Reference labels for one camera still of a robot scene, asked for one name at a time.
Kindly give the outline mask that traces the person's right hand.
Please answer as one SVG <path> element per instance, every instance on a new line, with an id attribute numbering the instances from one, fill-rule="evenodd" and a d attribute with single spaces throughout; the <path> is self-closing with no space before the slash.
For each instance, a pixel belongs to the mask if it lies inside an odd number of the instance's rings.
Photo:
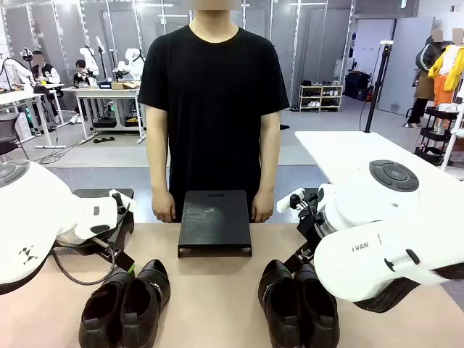
<path id="1" fill-rule="evenodd" d="M 175 201 L 166 189 L 153 190 L 152 210 L 155 217 L 163 223 L 173 223 L 176 219 Z"/>

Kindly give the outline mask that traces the person's left hand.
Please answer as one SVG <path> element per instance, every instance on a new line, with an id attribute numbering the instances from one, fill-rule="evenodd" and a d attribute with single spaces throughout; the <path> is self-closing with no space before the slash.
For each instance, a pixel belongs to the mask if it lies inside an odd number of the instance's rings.
<path id="1" fill-rule="evenodd" d="M 266 222 L 273 215 L 273 209 L 273 191 L 270 189 L 260 189 L 252 201 L 252 222 Z"/>

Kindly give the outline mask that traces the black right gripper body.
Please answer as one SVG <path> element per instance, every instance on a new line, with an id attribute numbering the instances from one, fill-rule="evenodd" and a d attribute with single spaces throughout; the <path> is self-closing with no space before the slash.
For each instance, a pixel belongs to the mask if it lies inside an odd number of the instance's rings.
<path id="1" fill-rule="evenodd" d="M 300 248 L 299 256 L 303 262 L 309 262 L 313 259 L 315 250 L 322 239 L 318 233 L 318 224 L 315 222 L 313 215 L 309 214 L 301 217 L 297 230 L 306 239 L 306 242 Z"/>

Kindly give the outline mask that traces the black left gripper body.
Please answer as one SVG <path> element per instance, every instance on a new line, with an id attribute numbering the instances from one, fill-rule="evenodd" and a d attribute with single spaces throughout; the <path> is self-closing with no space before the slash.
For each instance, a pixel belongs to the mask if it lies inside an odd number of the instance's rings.
<path id="1" fill-rule="evenodd" d="M 99 254 L 106 257 L 111 263 L 114 263 L 119 268 L 128 271 L 132 264 L 136 264 L 135 260 L 125 253 L 123 249 L 119 249 L 113 243 L 108 244 L 106 241 L 92 238 L 92 242 L 99 245 L 101 251 Z"/>

